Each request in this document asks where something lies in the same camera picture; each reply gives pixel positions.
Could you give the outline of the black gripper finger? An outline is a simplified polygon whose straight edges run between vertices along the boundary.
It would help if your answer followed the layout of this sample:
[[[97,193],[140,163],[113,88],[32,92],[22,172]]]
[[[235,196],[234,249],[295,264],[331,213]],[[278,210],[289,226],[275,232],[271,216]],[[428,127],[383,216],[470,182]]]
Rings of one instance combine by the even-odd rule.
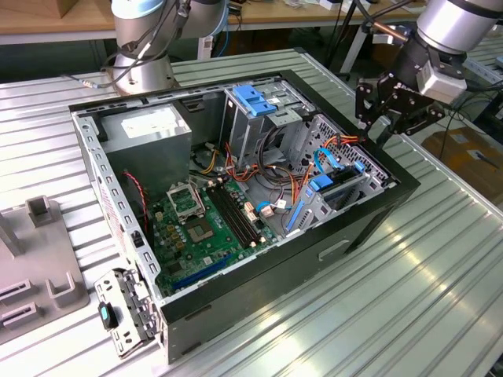
[[[359,79],[355,89],[355,117],[360,127],[370,130],[382,116],[384,100],[380,95],[382,78]]]
[[[387,111],[385,117],[389,120],[389,124],[386,125],[376,142],[388,142],[392,136],[399,134],[414,135],[443,119],[445,109],[437,104],[431,104],[421,110],[413,111],[410,115]]]

